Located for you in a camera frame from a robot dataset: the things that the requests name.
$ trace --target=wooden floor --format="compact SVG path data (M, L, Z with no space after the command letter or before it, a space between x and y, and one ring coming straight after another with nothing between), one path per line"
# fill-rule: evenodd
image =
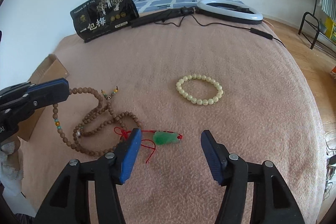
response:
M298 35L298 30L274 20L268 20L274 26L274 32L294 57L315 97L325 130L325 139L331 149L336 148L336 80L330 71L336 66L336 60L315 47L311 50L309 42ZM333 155L336 150L328 150ZM324 200L317 222L319 222L336 198L336 176L334 187Z

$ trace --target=white ring light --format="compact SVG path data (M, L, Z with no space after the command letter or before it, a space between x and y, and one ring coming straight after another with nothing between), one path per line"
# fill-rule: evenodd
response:
M242 8L248 8L253 14L218 8L218 7L208 5L209 3L223 3L223 4L239 6ZM229 1L229 0L201 0L197 2L197 7L202 10L211 12L211 13L220 14L220 15L229 16L229 17L241 18L241 19L246 19L246 20L255 20L255 21L263 20L263 15L257 10L245 4L241 4L241 3L237 3L237 2Z

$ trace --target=screw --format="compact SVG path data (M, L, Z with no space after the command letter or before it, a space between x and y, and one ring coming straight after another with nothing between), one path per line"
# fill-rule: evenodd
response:
M229 159L231 159L231 160L238 160L238 156L236 155L236 154L230 154L229 155Z
M273 167L273 163L270 160L265 161L267 167Z
M77 163L78 163L78 160L76 160L76 159L72 159L72 160L69 161L69 164L71 166L75 166Z
M112 159L112 158L114 158L114 153L113 153L113 152L108 152L108 153L106 153L106 154L105 154L105 158L107 158L107 159Z

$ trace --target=blue gripper pad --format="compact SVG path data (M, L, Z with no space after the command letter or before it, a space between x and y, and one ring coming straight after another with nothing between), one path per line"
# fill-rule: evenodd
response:
M204 130L202 132L201 146L213 179L221 185L224 181L223 170L227 165L227 160L221 153L218 143L216 143L209 130Z
M119 181L125 183L126 180L131 176L135 160L140 149L142 139L142 132L139 128L134 128L128 137L127 141L130 141L128 149L125 153L124 160L121 164L121 172L119 176Z

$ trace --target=pink blanket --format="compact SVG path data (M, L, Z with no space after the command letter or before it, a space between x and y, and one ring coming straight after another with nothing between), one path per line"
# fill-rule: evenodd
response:
M203 24L219 21L196 17ZM274 35L264 23L254 27ZM87 44L72 35L60 42L55 54L70 73L71 88L90 86L111 92L118 85L113 98L116 113L134 112L144 129L183 135L180 143L159 146L148 164L151 150L140 149L131 178L118 186L126 223L214 223L225 188L212 179L203 155L204 129L246 161L273 161L306 223L315 223L326 171L322 123L303 74L279 42L226 26L201 27L187 17L180 28L154 24L125 28ZM193 105L179 95L175 83L192 73L221 83L224 95L218 103ZM212 85L197 80L188 81L185 89L197 98L216 93ZM95 106L96 100L87 94L71 95L59 104L59 120L69 139ZM70 159L92 160L63 143L52 115L53 108L47 107L30 141L21 146L22 192L36 208ZM134 126L126 123L128 128ZM82 146L112 147L118 141L114 126L83 138ZM248 187L243 223L249 223L252 187ZM90 189L95 224L93 193Z

